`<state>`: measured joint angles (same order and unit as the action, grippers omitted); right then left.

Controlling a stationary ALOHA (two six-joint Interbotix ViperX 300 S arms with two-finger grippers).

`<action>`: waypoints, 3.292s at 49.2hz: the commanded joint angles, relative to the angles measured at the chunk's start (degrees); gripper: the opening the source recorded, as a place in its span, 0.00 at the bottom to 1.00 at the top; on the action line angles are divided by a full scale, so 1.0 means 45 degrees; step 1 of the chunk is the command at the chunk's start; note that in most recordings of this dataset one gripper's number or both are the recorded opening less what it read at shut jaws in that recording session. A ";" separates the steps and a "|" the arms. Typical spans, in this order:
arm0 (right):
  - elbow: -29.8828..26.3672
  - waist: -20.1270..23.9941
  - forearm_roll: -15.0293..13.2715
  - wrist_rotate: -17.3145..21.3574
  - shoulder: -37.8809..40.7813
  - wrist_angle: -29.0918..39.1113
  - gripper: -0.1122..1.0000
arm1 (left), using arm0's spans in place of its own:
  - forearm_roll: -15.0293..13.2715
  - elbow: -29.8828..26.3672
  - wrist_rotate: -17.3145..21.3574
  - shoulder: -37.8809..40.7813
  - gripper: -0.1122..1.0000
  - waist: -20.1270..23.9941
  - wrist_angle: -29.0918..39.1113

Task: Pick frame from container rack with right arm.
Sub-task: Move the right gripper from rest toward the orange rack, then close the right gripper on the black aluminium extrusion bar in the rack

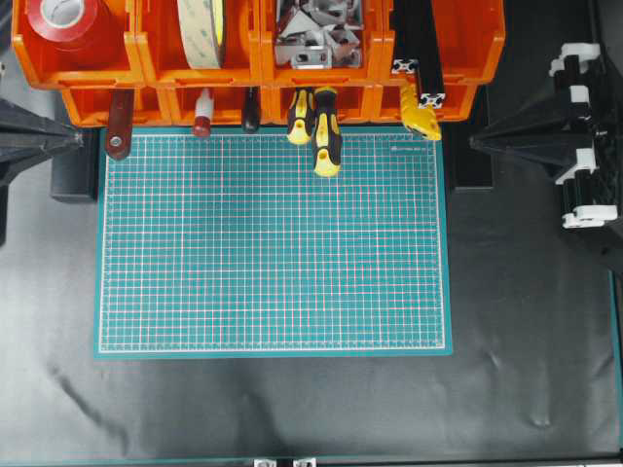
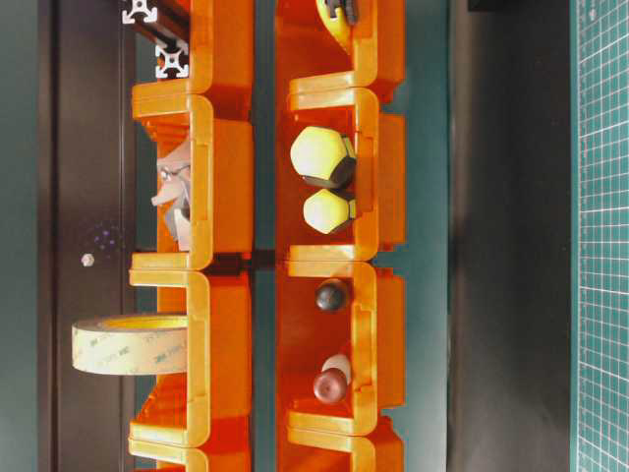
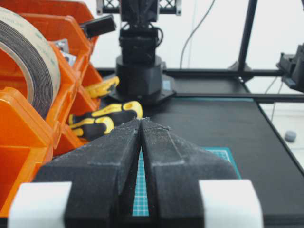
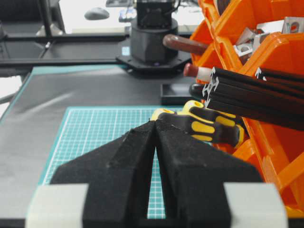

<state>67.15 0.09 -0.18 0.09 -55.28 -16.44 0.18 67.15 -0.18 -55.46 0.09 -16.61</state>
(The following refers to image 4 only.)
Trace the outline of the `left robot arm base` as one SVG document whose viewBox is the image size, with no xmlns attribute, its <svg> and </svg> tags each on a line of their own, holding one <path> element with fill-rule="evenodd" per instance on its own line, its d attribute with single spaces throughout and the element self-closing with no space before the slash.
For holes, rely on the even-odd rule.
<svg viewBox="0 0 304 228">
<path fill-rule="evenodd" d="M 178 23 L 172 13 L 180 6 L 175 0 L 135 0 L 137 16 L 132 20 L 130 37 L 119 42 L 116 60 L 137 71 L 181 69 L 190 54 L 163 44 L 166 35 L 178 35 Z"/>
</svg>

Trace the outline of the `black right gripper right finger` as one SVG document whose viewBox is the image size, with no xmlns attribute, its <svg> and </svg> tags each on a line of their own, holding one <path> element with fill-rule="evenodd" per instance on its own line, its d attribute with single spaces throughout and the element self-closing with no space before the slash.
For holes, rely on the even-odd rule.
<svg viewBox="0 0 304 228">
<path fill-rule="evenodd" d="M 273 184 L 257 169 L 163 121 L 156 121 L 158 159 L 179 219 L 189 228 L 286 228 Z"/>
</svg>

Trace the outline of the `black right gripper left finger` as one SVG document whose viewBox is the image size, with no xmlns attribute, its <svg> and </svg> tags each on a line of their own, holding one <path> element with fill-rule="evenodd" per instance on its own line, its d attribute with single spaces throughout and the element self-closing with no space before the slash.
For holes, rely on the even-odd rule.
<svg viewBox="0 0 304 228">
<path fill-rule="evenodd" d="M 37 188 L 27 214 L 29 228 L 124 228 L 148 207 L 155 123 L 131 129 L 59 166 Z"/>
</svg>

